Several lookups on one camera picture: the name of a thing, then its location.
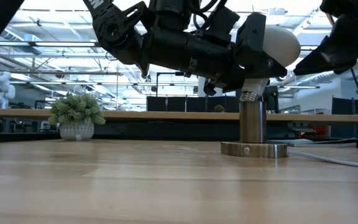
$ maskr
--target succulent plant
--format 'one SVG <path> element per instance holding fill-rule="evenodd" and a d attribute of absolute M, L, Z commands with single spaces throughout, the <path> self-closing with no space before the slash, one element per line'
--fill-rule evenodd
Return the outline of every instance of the succulent plant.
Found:
<path fill-rule="evenodd" d="M 94 123 L 104 124 L 106 120 L 99 109 L 98 102 L 92 96 L 68 95 L 51 104 L 51 124 Z"/>

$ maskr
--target screw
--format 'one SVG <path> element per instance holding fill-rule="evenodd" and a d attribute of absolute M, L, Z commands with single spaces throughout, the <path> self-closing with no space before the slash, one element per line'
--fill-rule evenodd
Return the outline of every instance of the screw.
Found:
<path fill-rule="evenodd" d="M 249 151 L 250 151 L 249 147 L 245 147 L 245 148 L 244 148 L 244 152 L 245 152 L 246 154 L 249 154 Z"/>

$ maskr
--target potted plant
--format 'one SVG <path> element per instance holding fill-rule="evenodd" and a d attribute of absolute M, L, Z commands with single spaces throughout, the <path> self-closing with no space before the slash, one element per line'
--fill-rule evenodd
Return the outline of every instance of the potted plant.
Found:
<path fill-rule="evenodd" d="M 85 141 L 92 138 L 94 124 L 104 124 L 106 120 L 92 96 L 68 95 L 51 104 L 50 124 L 60 123 L 60 136 L 66 140 Z"/>

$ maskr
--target white robot figure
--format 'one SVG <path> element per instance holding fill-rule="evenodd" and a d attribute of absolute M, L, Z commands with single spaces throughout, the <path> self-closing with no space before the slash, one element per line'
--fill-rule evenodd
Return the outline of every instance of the white robot figure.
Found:
<path fill-rule="evenodd" d="M 13 85 L 9 84 L 11 78 L 10 72 L 0 72 L 0 107 L 6 109 L 9 100 L 15 98 L 16 90 Z"/>

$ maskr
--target wooden table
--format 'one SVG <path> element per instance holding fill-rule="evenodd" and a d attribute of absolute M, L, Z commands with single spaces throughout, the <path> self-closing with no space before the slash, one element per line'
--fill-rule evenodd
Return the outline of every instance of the wooden table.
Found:
<path fill-rule="evenodd" d="M 106 119 L 177 119 L 177 120 L 222 120 L 238 121 L 238 113 L 194 113 L 194 112 L 135 112 L 103 111 Z M 6 118 L 38 118 L 51 116 L 50 110 L 0 109 L 0 116 Z M 268 114 L 267 121 L 311 122 L 311 123 L 358 123 L 358 115 L 324 115 L 324 114 Z"/>
<path fill-rule="evenodd" d="M 358 162 L 358 149 L 299 149 Z M 358 223 L 358 168 L 218 142 L 0 144 L 0 223 Z"/>

